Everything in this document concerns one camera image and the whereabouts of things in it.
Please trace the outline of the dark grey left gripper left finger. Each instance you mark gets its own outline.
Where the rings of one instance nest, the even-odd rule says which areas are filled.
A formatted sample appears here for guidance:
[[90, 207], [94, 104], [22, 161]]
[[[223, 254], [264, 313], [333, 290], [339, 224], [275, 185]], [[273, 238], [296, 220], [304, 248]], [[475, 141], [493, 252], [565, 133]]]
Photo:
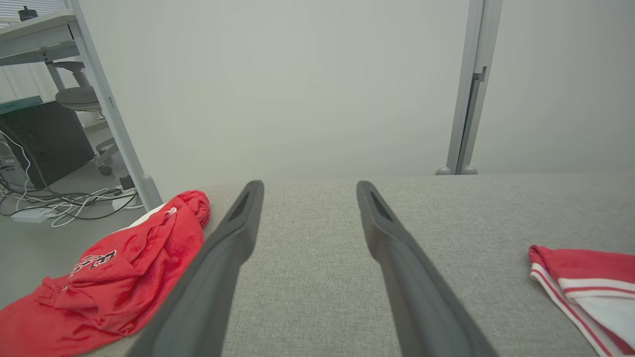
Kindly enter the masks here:
[[130, 357], [219, 357], [241, 266], [254, 247], [264, 184], [245, 185], [141, 330]]

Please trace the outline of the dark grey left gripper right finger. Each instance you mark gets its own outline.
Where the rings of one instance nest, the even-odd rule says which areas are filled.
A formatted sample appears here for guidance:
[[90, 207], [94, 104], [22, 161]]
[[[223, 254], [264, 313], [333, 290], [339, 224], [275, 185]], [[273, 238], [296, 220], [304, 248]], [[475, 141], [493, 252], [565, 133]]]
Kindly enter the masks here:
[[404, 357], [496, 357], [469, 312], [379, 190], [356, 185], [368, 250], [379, 263]]

